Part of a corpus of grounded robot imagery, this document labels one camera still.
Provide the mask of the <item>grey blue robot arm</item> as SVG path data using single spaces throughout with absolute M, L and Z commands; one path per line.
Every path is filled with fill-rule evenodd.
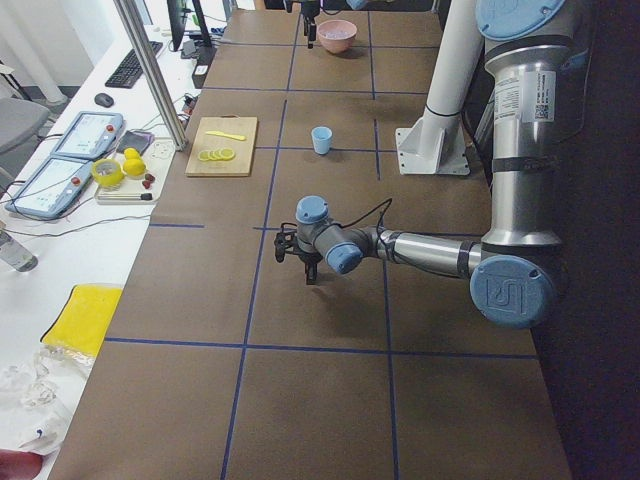
M 295 255 L 313 283 L 325 262 L 345 274 L 366 257 L 466 278 L 492 322 L 529 328 L 564 285 L 552 221 L 552 146 L 581 128 L 596 7 L 591 1 L 454 1 L 423 115 L 396 132 L 404 174 L 464 174 L 463 103 L 478 64 L 493 76 L 492 219 L 479 242 L 382 226 L 348 227 L 319 196 L 302 198 L 297 228 L 276 236 L 278 260 Z

